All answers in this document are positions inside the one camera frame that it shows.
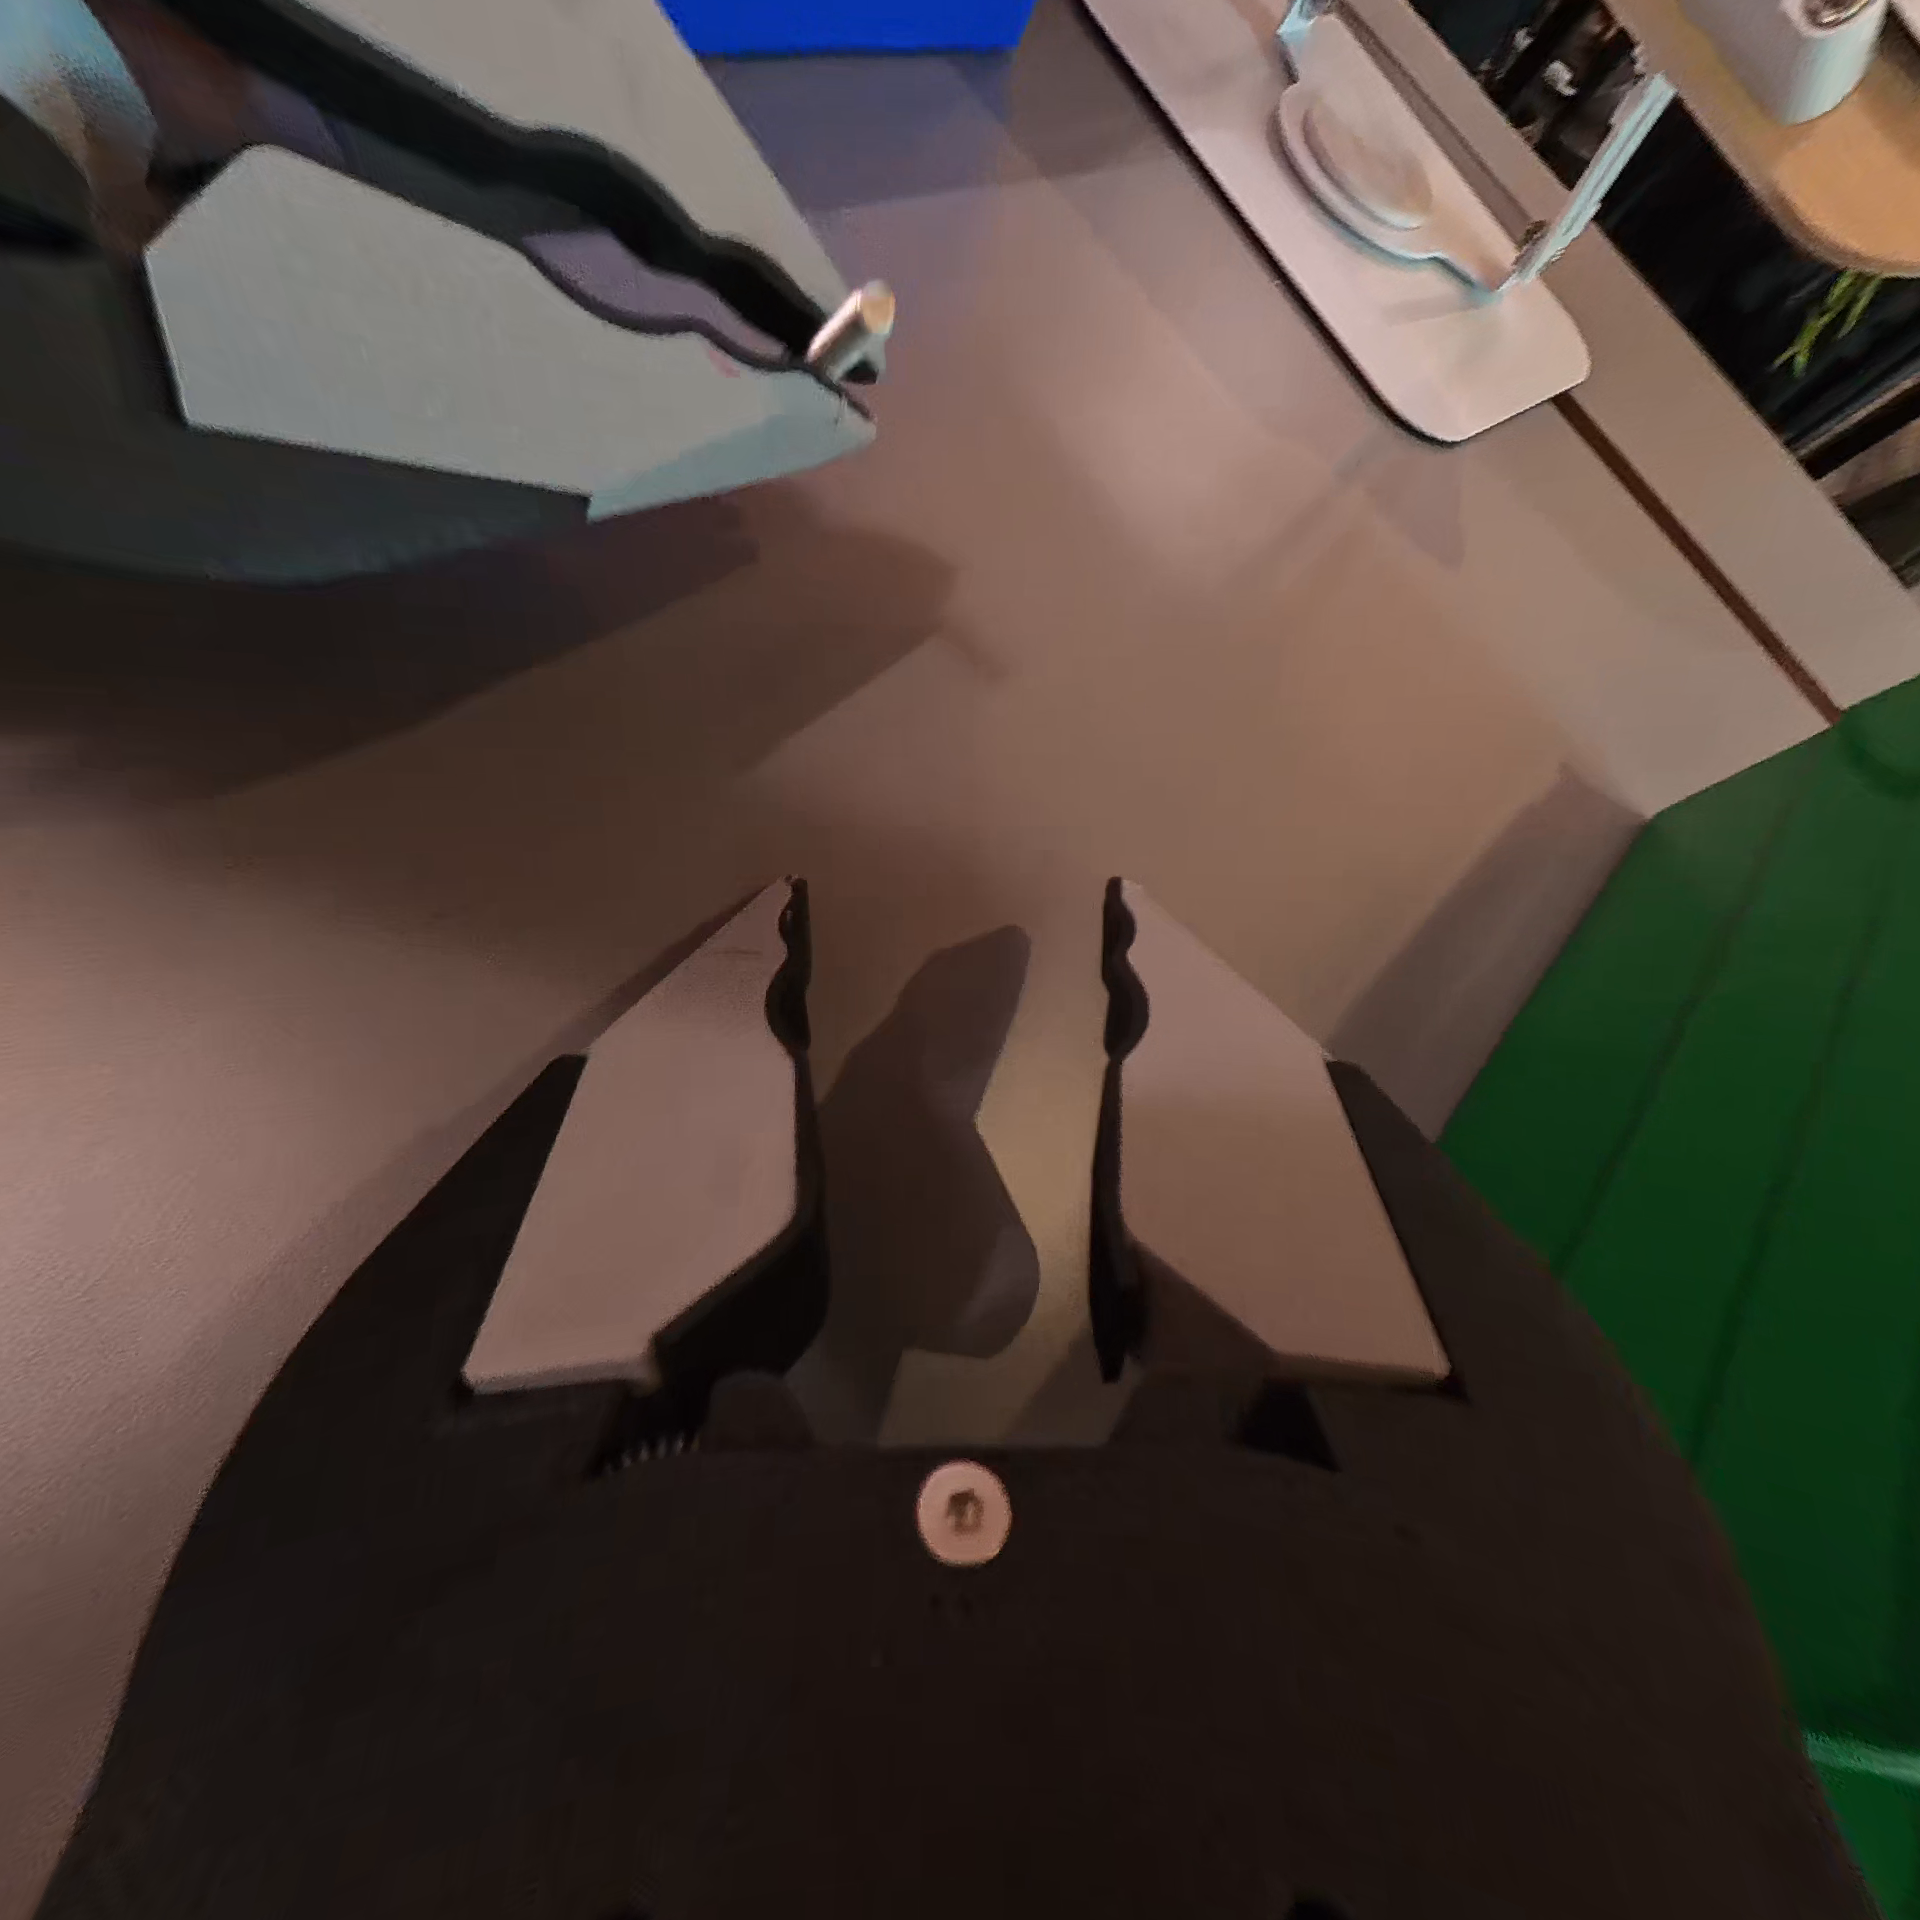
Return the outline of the blue plastic bin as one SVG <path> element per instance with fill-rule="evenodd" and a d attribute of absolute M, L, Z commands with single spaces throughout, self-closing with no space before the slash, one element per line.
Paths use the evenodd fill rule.
<path fill-rule="evenodd" d="M 660 2 L 700 58 L 994 56 L 1035 2 Z"/>

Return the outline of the green plastic bin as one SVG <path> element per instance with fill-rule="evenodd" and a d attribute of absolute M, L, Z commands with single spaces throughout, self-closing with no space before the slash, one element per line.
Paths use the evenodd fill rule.
<path fill-rule="evenodd" d="M 1647 823 L 1443 1148 L 1691 1464 L 1916 1915 L 1916 682 Z"/>

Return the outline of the silver hex bolt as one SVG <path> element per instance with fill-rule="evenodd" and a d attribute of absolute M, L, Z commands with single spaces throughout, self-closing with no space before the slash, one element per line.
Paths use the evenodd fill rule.
<path fill-rule="evenodd" d="M 884 279 L 871 279 L 817 330 L 802 366 L 841 387 L 875 383 L 884 374 L 884 350 L 894 332 L 897 290 Z"/>

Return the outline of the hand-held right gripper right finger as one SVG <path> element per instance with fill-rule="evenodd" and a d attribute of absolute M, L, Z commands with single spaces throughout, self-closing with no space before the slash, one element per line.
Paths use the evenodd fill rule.
<path fill-rule="evenodd" d="M 1330 1056 L 1127 879 L 1100 908 L 1095 1367 L 1438 1388 L 1452 1376 Z"/>

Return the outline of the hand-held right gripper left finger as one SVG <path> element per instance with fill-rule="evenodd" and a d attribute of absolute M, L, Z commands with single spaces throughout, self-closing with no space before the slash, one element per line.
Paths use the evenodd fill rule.
<path fill-rule="evenodd" d="M 479 1396 L 786 1374 L 831 1297 L 810 895 L 762 887 L 591 1046 L 465 1363 Z"/>

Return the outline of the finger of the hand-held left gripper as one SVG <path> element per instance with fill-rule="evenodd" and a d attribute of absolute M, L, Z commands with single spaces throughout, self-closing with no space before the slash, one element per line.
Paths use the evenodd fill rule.
<path fill-rule="evenodd" d="M 515 248 L 602 239 L 755 368 L 828 368 L 849 281 L 658 4 L 184 2 L 166 15 L 292 95 L 352 170 Z"/>
<path fill-rule="evenodd" d="M 577 496 L 593 521 L 871 447 L 851 393 L 622 328 L 506 242 L 280 148 L 142 256 L 194 427 Z"/>

